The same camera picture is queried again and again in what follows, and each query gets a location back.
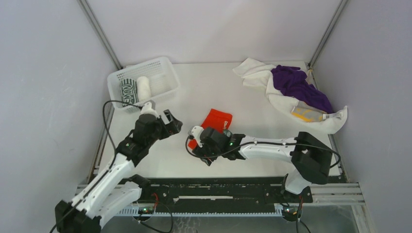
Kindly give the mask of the orange towel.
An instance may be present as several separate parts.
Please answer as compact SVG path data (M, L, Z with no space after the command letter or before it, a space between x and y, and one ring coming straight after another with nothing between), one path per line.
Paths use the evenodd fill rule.
M210 109L203 123L200 125L203 129L211 127L220 133L228 130L232 122L232 114L225 113L216 109Z

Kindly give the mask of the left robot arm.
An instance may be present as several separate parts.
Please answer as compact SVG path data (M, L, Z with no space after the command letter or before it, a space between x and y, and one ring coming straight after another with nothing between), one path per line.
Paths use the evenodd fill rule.
M117 192L113 190L149 154L156 141L181 131L183 123L169 110L164 114L168 123L155 110L141 111L134 129L115 148L114 157L104 170L72 200L61 200L56 205L56 223L51 232L99 233L126 205L151 198L151 188L134 181L128 181Z

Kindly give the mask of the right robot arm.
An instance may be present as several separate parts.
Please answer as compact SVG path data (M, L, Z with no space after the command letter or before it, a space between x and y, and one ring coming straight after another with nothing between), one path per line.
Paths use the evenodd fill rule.
M332 163L336 152L308 132L291 138L267 139L194 126L188 132L187 141L191 140L196 146L189 154L207 165L219 157L232 161L273 159L292 164L294 169L286 175L280 190L287 202L295 201L312 184L327 184L330 169L338 164Z

